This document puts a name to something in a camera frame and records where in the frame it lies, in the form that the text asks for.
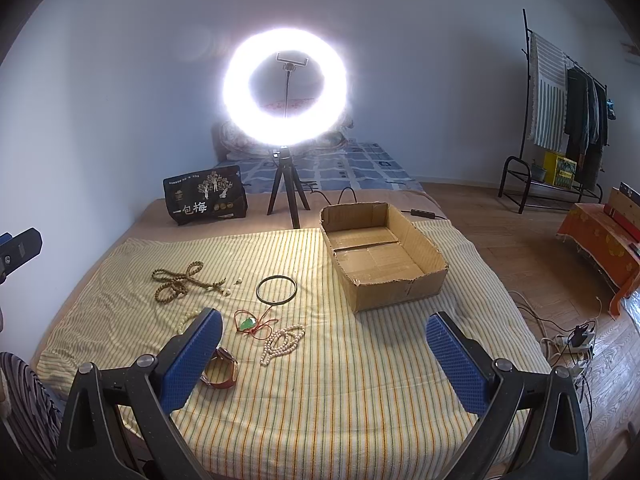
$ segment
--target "pillow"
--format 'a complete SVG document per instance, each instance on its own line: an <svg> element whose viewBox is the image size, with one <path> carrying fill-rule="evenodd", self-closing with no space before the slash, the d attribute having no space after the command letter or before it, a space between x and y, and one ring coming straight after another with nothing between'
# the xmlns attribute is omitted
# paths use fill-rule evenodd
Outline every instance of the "pillow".
<svg viewBox="0 0 640 480"><path fill-rule="evenodd" d="M315 101L315 99L290 99L289 110L304 111ZM284 101L268 104L262 109L284 113ZM347 143L347 139L344 137L346 128L353 128L353 120L344 112L329 131L314 139L304 140L291 146L291 155L327 155L340 152ZM273 146L258 142L248 136L233 121L227 121L220 127L220 143L229 150L226 155L227 160L267 158L273 153Z"/></svg>

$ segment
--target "orange tablecloth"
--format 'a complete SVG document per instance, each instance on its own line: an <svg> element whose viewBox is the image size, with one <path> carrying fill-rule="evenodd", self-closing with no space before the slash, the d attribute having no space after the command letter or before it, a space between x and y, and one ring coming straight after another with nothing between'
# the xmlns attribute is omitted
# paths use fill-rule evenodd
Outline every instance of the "orange tablecloth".
<svg viewBox="0 0 640 480"><path fill-rule="evenodd" d="M636 241L602 204L574 204L558 229L587 251L620 290L609 303L612 316L620 315L620 300L628 298L640 286L640 258L629 246Z"/></svg>

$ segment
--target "hanging clothes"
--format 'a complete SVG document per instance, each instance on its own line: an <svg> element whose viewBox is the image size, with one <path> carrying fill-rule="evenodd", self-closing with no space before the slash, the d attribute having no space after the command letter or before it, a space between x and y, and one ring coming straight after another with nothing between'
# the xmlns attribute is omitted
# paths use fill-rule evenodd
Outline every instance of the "hanging clothes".
<svg viewBox="0 0 640 480"><path fill-rule="evenodd" d="M607 117L612 121L616 120L616 111L613 109L613 101L611 99L607 99Z"/></svg>
<svg viewBox="0 0 640 480"><path fill-rule="evenodd" d="M600 135L598 117L598 95L596 94L596 82L590 75L587 78L587 96L589 99L589 144L598 142L598 136Z"/></svg>
<svg viewBox="0 0 640 480"><path fill-rule="evenodd" d="M532 32L529 58L529 139L559 152L566 119L566 57L553 43Z"/></svg>
<svg viewBox="0 0 640 480"><path fill-rule="evenodd" d="M572 68L567 71L566 156L577 163L575 181L595 190L602 151L609 140L607 91L593 77Z"/></svg>
<svg viewBox="0 0 640 480"><path fill-rule="evenodd" d="M580 156L587 152L590 138L589 83L581 70L567 70L567 104L565 132L569 135L566 156L580 162Z"/></svg>
<svg viewBox="0 0 640 480"><path fill-rule="evenodd" d="M602 86L597 81L595 81L595 83L596 83L596 94L598 95L598 116L600 120L600 123L599 123L600 136L601 137L604 136L602 140L602 145L608 146L609 145L609 123L607 122L607 119L609 118L608 117L609 107L607 103L609 102L609 100L607 99L607 89L604 88L604 86Z"/></svg>
<svg viewBox="0 0 640 480"><path fill-rule="evenodd" d="M598 105L598 130L599 135L596 142L589 144L587 153L584 155L584 161L580 168L580 173L576 180L580 182L585 189L594 191L598 182L598 175L602 166L602 150L609 140L609 132L607 125L607 91L597 82L594 82L596 91L596 102Z"/></svg>

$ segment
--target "box flap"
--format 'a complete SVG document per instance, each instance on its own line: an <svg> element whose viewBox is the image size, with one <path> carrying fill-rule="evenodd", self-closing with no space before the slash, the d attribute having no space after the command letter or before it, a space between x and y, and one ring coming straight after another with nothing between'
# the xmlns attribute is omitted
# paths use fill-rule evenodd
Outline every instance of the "box flap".
<svg viewBox="0 0 640 480"><path fill-rule="evenodd" d="M395 207L389 208L387 225L422 272L429 274L448 267L440 250Z"/></svg>
<svg viewBox="0 0 640 480"><path fill-rule="evenodd" d="M365 227L384 227L386 208L387 204L383 202L330 205L320 212L320 225L326 233Z"/></svg>
<svg viewBox="0 0 640 480"><path fill-rule="evenodd" d="M334 250L373 246L397 242L398 238L386 227L365 227L327 233Z"/></svg>
<svg viewBox="0 0 640 480"><path fill-rule="evenodd" d="M424 275L398 243L340 251L335 259L356 285L414 280Z"/></svg>

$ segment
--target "striped towel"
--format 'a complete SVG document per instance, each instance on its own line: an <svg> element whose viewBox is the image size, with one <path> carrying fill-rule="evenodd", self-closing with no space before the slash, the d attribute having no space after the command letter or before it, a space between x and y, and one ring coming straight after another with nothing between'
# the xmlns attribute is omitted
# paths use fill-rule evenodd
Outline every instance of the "striped towel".
<svg viewBox="0 0 640 480"><path fill-rule="evenodd" d="M529 140L562 152L566 119L566 56L535 32L531 33L529 81Z"/></svg>
<svg viewBox="0 0 640 480"><path fill-rule="evenodd" d="M434 478L477 418L462 408L425 342L430 314L445 310L489 355L521 370L550 368L474 245L448 220L415 225L450 265L440 294L358 314L346 303L320 229L171 243L130 238L103 261L55 327L38 374L68 392L80 363L113 368L158 354L187 320L212 306L225 323L221 344L238 359L238 382L228 390L198 384L172 413L207 470L235 479ZM156 303L151 271L183 269L193 260L205 263L200 280L226 278L231 295L194 288ZM270 274L294 277L298 293L268 317L279 319L276 328L303 324L306 333L299 348L263 367L264 342L236 332L234 312L265 312L255 286ZM242 283L234 285L238 278ZM288 295L278 281L265 297ZM211 380L222 380L214 373ZM138 433L130 408L122 414ZM525 418L518 412L498 460L513 452Z"/></svg>

